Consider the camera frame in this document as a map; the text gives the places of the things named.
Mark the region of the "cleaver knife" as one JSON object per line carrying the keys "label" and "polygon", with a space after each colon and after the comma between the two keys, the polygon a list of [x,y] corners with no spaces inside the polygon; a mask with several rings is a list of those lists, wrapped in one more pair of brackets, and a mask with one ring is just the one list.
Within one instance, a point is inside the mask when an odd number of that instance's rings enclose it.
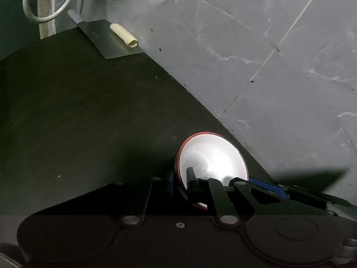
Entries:
{"label": "cleaver knife", "polygon": [[67,14],[105,59],[114,59],[143,53],[143,50],[139,46],[133,48],[127,46],[124,41],[110,29],[110,23],[107,20],[101,19],[88,22],[82,19],[74,9],[68,10]]}

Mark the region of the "white ceramic bowl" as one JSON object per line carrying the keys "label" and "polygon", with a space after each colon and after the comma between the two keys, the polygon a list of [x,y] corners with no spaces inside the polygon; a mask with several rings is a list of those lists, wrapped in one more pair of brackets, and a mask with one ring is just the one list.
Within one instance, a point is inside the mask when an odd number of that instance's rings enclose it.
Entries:
{"label": "white ceramic bowl", "polygon": [[230,141],[214,132],[198,132],[180,146],[175,158],[174,178],[184,198],[187,197],[186,170],[193,168],[197,178],[214,178],[228,186],[233,178],[249,179],[241,152]]}

